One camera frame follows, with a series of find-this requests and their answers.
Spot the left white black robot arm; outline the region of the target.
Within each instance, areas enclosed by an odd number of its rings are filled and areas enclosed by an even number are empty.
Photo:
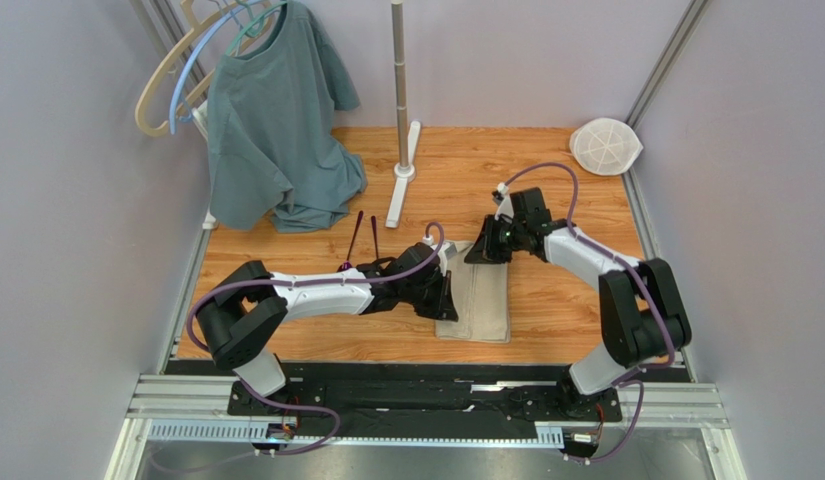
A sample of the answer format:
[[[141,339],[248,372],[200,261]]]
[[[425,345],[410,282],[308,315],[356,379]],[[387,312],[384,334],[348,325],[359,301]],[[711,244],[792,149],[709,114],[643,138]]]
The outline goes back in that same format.
[[[286,275],[249,261],[191,310],[220,370],[231,370],[263,396],[286,384],[278,358],[265,346],[280,325],[331,314],[368,315],[410,305],[415,314],[457,321],[447,267],[456,248],[418,242],[386,257],[329,274]]]

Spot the beige cloth napkin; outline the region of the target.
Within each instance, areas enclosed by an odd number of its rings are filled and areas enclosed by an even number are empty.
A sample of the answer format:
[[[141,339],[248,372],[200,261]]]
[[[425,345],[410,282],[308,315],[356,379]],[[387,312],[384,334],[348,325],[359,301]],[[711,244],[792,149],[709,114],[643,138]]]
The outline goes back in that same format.
[[[444,272],[451,273],[451,295],[457,321],[438,321],[435,336],[506,344],[511,340],[507,264],[467,264],[470,241],[448,240],[439,251]]]

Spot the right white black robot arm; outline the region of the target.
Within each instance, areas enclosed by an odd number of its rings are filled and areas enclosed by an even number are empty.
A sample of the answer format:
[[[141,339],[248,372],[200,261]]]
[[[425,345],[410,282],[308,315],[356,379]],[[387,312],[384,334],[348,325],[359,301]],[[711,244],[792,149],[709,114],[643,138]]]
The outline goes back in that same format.
[[[649,360],[672,359],[691,342],[692,328],[666,261],[623,255],[586,236],[570,219],[553,219],[538,188],[511,193],[501,184],[493,197],[498,208],[485,217],[466,263],[501,265],[527,252],[566,269],[599,295],[602,341],[559,382],[570,400],[612,388]]]

